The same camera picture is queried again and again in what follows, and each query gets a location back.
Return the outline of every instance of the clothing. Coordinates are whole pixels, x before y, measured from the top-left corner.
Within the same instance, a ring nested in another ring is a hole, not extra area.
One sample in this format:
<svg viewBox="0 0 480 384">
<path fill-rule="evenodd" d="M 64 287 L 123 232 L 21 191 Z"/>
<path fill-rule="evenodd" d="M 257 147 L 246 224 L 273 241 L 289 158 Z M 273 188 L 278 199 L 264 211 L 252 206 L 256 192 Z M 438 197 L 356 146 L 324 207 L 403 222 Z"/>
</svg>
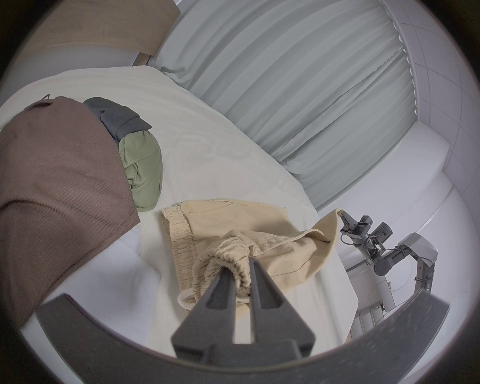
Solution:
<svg viewBox="0 0 480 384">
<path fill-rule="evenodd" d="M 318 272 L 334 248 L 340 212 L 332 211 L 300 232 L 286 209 L 268 204 L 206 200 L 164 209 L 160 222 L 172 246 L 180 289 L 192 292 L 191 298 L 183 293 L 179 300 L 198 301 L 225 266 L 236 280 L 237 303 L 247 303 L 248 257 L 257 258 L 281 290 L 300 285 Z"/>
<path fill-rule="evenodd" d="M 17 326 L 138 223 L 118 149 L 86 105 L 41 100 L 0 132 L 0 299 Z"/>
<path fill-rule="evenodd" d="M 142 120 L 138 113 L 103 97 L 92 97 L 85 105 L 97 116 L 117 143 L 133 132 L 147 131 L 152 126 Z"/>
<path fill-rule="evenodd" d="M 138 212 L 155 208 L 162 190 L 162 153 L 149 131 L 129 133 L 120 140 L 120 158 Z"/>
</svg>

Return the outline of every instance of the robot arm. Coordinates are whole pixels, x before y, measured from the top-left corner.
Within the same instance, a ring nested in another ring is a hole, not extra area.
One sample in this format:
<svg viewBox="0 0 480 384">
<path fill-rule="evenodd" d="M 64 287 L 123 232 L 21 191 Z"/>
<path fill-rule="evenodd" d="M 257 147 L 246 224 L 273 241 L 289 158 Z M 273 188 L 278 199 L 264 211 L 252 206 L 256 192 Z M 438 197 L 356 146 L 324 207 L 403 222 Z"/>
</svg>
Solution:
<svg viewBox="0 0 480 384">
<path fill-rule="evenodd" d="M 395 264 L 410 255 L 418 263 L 415 291 L 423 288 L 430 292 L 438 250 L 429 241 L 418 233 L 410 233 L 393 250 L 385 253 L 383 242 L 393 233 L 387 224 L 380 224 L 369 234 L 373 223 L 370 216 L 362 216 L 357 222 L 349 214 L 342 212 L 340 218 L 344 224 L 340 232 L 350 237 L 352 245 L 366 260 L 373 263 L 373 270 L 377 275 L 386 275 Z"/>
</svg>

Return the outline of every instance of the curtain fold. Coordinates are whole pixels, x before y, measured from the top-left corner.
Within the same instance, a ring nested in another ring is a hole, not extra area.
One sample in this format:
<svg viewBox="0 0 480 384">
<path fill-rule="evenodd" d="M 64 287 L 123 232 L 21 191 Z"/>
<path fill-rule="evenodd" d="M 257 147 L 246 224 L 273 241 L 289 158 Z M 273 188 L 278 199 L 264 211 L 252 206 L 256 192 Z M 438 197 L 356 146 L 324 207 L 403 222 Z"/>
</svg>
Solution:
<svg viewBox="0 0 480 384">
<path fill-rule="evenodd" d="M 378 0 L 197 0 L 149 65 L 226 116 L 320 208 L 416 119 Z"/>
</svg>

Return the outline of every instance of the brown ribbed fabric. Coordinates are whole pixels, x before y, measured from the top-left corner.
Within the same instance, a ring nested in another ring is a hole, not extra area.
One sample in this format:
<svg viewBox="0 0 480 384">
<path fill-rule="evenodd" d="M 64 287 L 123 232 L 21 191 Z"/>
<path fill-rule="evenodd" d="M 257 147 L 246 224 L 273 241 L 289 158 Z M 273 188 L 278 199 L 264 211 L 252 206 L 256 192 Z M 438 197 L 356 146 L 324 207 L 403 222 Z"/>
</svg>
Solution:
<svg viewBox="0 0 480 384">
<path fill-rule="evenodd" d="M 0 132 L 0 299 L 18 326 L 138 223 L 115 141 L 85 104 L 41 100 Z"/>
</svg>

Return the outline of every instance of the green cloth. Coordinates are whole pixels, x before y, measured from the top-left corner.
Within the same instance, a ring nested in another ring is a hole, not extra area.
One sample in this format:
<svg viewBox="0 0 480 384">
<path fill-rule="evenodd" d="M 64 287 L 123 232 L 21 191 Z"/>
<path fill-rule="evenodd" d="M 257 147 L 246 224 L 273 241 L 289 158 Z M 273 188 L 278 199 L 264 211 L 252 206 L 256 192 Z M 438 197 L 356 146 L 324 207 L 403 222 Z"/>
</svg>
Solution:
<svg viewBox="0 0 480 384">
<path fill-rule="evenodd" d="M 162 153 L 149 131 L 133 132 L 120 140 L 121 162 L 138 212 L 155 208 L 162 190 Z"/>
</svg>

